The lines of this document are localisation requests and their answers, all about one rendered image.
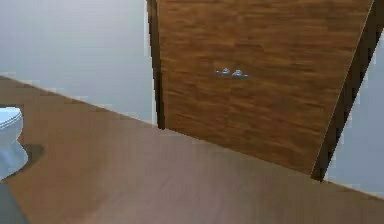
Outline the brown wooden room door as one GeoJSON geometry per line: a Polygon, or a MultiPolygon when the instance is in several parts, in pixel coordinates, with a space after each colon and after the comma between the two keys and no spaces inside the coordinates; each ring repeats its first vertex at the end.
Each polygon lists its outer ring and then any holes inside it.
{"type": "Polygon", "coordinates": [[[146,2],[158,126],[322,180],[384,0],[146,2]]]}

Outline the white toilet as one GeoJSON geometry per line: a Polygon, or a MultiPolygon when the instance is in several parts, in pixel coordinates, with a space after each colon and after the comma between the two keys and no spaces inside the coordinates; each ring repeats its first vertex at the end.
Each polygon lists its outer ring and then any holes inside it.
{"type": "Polygon", "coordinates": [[[17,107],[0,107],[0,182],[28,162],[18,138],[23,130],[23,114],[17,107]]]}

